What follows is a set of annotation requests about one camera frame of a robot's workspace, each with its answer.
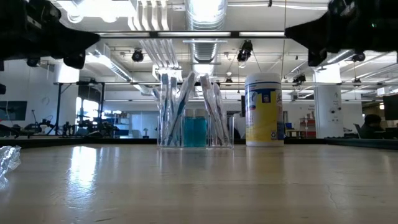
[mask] table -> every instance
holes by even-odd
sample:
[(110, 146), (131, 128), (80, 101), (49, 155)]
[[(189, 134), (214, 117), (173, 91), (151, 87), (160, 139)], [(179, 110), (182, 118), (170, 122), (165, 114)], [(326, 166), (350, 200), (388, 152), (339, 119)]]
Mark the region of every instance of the table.
[(22, 150), (0, 223), (395, 223), (398, 152), (330, 145)]

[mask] chair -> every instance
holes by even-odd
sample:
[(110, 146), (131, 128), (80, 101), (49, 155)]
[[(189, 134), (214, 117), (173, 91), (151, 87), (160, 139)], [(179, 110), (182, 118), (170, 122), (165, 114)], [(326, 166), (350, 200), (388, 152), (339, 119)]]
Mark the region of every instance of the chair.
[(358, 137), (361, 138), (361, 127), (359, 124), (354, 124), (356, 131), (358, 132)]

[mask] pillar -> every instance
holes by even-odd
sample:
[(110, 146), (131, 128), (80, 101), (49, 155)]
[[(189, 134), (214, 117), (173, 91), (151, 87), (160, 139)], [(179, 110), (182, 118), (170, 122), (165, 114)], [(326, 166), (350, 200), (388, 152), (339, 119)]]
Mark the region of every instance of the pillar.
[[(313, 79), (316, 83), (341, 83), (338, 64), (316, 70)], [(339, 85), (318, 85), (315, 94), (315, 126), (317, 138), (343, 137), (343, 112), (341, 107), (341, 87)]]

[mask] person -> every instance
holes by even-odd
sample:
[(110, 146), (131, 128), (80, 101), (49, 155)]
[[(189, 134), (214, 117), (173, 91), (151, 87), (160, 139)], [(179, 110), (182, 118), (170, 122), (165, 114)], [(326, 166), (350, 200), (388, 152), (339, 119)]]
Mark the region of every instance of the person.
[(362, 125), (360, 132), (363, 139), (381, 139), (382, 136), (378, 131), (384, 131), (380, 126), (381, 118), (376, 114), (369, 114), (365, 117), (365, 123)]

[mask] yellow label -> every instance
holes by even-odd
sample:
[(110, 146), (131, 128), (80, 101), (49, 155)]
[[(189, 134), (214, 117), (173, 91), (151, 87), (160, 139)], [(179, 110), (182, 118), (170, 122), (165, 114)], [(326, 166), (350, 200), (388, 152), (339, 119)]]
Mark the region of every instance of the yellow label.
[(282, 92), (258, 87), (258, 84), (246, 87), (246, 140), (281, 141), (284, 139)]

